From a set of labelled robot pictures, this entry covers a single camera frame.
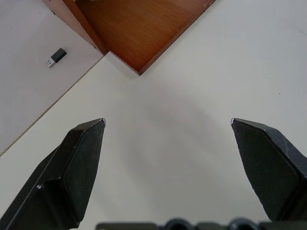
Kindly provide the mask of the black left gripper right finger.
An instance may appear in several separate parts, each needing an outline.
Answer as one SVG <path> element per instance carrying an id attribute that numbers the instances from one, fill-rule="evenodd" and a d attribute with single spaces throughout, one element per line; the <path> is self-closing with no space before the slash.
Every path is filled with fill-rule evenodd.
<path id="1" fill-rule="evenodd" d="M 247 178 L 272 221 L 307 221 L 307 157 L 279 130 L 231 121 Z"/>

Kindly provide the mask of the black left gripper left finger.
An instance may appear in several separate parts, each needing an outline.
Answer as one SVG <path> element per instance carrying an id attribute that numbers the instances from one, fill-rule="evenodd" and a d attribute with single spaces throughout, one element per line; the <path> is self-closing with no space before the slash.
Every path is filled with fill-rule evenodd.
<path id="1" fill-rule="evenodd" d="M 106 121 L 79 124 L 35 168 L 0 218 L 0 230 L 70 230 L 82 222 Z"/>

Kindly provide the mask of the black USB dongle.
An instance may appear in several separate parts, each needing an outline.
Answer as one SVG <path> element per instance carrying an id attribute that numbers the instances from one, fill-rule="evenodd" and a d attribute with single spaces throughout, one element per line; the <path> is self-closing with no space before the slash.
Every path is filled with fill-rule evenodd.
<path id="1" fill-rule="evenodd" d="M 47 61 L 47 67 L 51 68 L 57 64 L 64 56 L 66 56 L 66 51 L 63 48 L 59 48 Z"/>

